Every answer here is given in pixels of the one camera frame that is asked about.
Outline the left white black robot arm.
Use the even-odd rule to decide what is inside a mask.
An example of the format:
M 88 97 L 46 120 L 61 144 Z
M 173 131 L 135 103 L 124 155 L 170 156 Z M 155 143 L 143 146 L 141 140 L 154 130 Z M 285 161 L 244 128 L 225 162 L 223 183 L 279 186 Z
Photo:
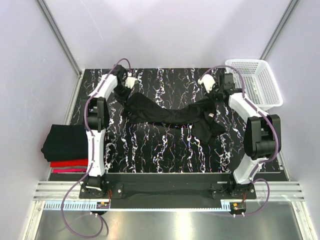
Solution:
M 125 83 L 127 70 L 115 65 L 101 77 L 100 82 L 89 94 L 84 105 L 83 120 L 88 141 L 88 167 L 80 181 L 81 199 L 99 199 L 108 196 L 108 183 L 105 170 L 105 136 L 110 124 L 107 100 L 113 91 L 126 94 L 130 91 Z

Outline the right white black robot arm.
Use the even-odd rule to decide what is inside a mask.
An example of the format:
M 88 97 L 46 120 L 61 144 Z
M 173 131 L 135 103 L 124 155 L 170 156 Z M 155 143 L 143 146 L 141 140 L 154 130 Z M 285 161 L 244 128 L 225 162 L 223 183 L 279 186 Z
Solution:
M 246 121 L 243 138 L 245 154 L 229 175 L 224 188 L 224 194 L 232 199 L 243 198 L 255 191 L 254 177 L 262 165 L 273 161 L 281 150 L 281 119 L 277 114 L 261 110 L 242 89 L 236 88 L 232 73 L 223 73 L 218 77 L 214 96 Z

